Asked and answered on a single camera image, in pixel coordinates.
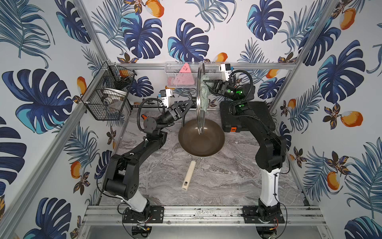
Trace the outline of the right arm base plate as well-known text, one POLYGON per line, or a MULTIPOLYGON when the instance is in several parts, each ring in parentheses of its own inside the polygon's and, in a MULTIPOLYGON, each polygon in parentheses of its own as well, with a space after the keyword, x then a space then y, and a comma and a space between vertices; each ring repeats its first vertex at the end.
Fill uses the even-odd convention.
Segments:
POLYGON ((241 217, 246 224, 283 224, 284 215, 280 206, 244 206, 241 217))

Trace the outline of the green waffle cloth checkered trim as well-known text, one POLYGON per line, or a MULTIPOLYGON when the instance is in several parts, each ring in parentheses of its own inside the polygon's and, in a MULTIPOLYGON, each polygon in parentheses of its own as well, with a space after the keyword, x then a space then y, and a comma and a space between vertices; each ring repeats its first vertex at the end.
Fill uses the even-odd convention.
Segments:
POLYGON ((210 88, 212 87, 213 87, 213 83, 210 82, 210 78, 207 75, 203 75, 201 78, 200 95, 201 95, 201 109, 205 112, 207 112, 209 108, 209 95, 210 95, 210 88))

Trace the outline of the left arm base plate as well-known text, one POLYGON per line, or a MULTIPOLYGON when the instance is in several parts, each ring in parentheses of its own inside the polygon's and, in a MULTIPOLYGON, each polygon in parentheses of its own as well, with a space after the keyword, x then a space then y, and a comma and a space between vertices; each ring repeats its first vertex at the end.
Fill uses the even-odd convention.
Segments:
POLYGON ((164 207, 150 205, 146 206, 142 212, 136 212, 127 208, 123 213, 122 222, 126 224, 162 224, 164 211, 164 207))

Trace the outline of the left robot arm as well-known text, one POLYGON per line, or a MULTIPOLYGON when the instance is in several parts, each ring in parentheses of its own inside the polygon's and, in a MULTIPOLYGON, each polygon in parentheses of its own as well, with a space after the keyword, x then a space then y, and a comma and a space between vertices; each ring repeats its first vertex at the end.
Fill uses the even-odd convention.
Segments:
POLYGON ((143 162, 154 152, 161 149, 167 140, 164 128, 182 119, 193 106, 193 100, 176 102, 158 117, 146 117, 141 114, 144 100, 137 112, 137 125, 145 133, 143 141, 122 155, 115 154, 109 160, 104 171, 102 189, 111 197, 126 203, 130 210, 145 213, 149 209, 148 200, 141 195, 139 187, 139 169, 143 162))

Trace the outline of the glass pot lid black knob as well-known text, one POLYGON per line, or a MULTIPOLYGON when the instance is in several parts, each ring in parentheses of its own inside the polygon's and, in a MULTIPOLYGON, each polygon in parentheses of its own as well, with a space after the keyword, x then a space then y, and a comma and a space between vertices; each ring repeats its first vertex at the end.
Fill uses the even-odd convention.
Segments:
POLYGON ((197 121, 198 121, 198 133, 202 134, 204 132, 205 125, 205 111, 202 109, 202 78, 205 75, 205 63, 200 62, 198 66, 198 75, 197 75, 197 121))

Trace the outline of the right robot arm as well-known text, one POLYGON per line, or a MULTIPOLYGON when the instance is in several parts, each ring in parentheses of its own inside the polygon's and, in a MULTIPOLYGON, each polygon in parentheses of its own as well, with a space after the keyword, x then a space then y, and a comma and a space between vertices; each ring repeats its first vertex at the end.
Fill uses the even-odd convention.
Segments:
POLYGON ((220 116, 225 132, 249 131, 259 144, 255 160, 262 170, 262 192, 259 207, 279 209, 278 175, 286 159, 287 139, 278 136, 275 123, 265 102, 255 101, 251 75, 234 70, 226 79, 213 80, 210 92, 227 99, 221 102, 220 116))

